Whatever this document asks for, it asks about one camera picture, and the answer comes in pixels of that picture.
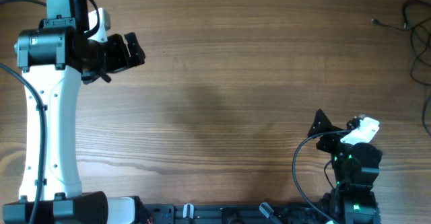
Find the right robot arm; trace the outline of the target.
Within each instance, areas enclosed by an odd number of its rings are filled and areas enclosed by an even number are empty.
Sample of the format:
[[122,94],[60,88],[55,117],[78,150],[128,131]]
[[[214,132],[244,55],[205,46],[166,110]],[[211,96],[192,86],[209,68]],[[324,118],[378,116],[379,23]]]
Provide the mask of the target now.
[[317,207],[332,223],[381,222],[380,211],[372,191],[380,169],[383,152],[371,144],[380,122],[361,114],[347,122],[346,128],[334,126],[317,110],[308,132],[318,137],[318,150],[329,153],[336,185],[320,199]]

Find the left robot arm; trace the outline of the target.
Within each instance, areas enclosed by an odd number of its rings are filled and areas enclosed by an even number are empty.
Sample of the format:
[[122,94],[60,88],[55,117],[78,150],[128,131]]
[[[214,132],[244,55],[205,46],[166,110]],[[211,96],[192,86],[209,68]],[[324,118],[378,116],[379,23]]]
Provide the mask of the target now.
[[27,140],[18,200],[3,206],[5,223],[151,223],[136,196],[83,192],[75,152],[75,111],[81,84],[110,82],[113,73],[140,66],[136,35],[108,35],[93,0],[46,0],[47,15],[15,44],[25,87]]

